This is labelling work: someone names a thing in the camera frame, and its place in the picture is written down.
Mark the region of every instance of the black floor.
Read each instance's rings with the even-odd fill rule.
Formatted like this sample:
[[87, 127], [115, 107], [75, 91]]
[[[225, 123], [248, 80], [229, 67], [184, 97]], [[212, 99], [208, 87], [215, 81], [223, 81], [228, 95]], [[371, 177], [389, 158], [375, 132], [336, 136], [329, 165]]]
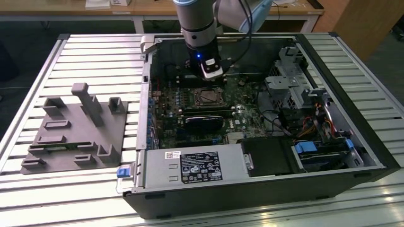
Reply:
[[[145, 32], [179, 32], [179, 23], [145, 22]], [[3, 42], [17, 66], [20, 76], [0, 82], [0, 138], [12, 122], [25, 98], [28, 89], [47, 60], [59, 34], [113, 34], [133, 33], [129, 21], [52, 22], [45, 30], [40, 22], [0, 22], [0, 42]], [[367, 62], [371, 70], [393, 95], [404, 103], [404, 42], [388, 35], [377, 51]]]

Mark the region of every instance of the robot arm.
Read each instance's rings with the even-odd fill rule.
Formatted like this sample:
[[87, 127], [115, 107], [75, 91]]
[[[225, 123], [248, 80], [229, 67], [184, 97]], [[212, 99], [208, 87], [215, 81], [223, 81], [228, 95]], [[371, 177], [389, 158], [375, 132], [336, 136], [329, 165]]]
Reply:
[[255, 33], [265, 21], [272, 0], [173, 0], [173, 2], [191, 57], [191, 69], [204, 80], [213, 80], [228, 70], [219, 55], [217, 24], [244, 33], [249, 31]]

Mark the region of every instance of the power supply label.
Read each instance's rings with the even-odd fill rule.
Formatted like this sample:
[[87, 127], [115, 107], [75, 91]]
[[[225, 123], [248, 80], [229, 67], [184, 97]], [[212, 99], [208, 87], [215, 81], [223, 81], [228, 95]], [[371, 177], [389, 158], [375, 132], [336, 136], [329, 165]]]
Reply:
[[183, 183], [223, 180], [217, 152], [180, 155], [180, 160]]

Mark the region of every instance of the white box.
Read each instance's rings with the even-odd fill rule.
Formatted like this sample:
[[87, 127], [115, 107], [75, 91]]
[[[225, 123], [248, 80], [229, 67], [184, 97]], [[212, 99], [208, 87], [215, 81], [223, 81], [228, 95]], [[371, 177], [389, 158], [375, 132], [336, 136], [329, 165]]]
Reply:
[[131, 0], [111, 0], [113, 6], [128, 6]]
[[109, 0], [85, 0], [85, 10], [109, 9]]

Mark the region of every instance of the table leg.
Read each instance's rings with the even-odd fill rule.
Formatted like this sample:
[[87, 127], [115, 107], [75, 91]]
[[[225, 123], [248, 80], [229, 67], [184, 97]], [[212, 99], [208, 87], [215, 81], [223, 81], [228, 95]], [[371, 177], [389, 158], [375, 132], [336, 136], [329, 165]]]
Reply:
[[133, 17], [132, 21], [135, 24], [136, 33], [143, 34], [144, 33], [143, 17]]
[[304, 22], [303, 28], [301, 28], [301, 33], [309, 33], [312, 32], [316, 22], [319, 19], [319, 15], [312, 15], [308, 17], [307, 21]]
[[51, 22], [49, 21], [40, 21], [40, 25], [43, 26], [43, 28], [45, 30], [48, 30], [51, 28]]

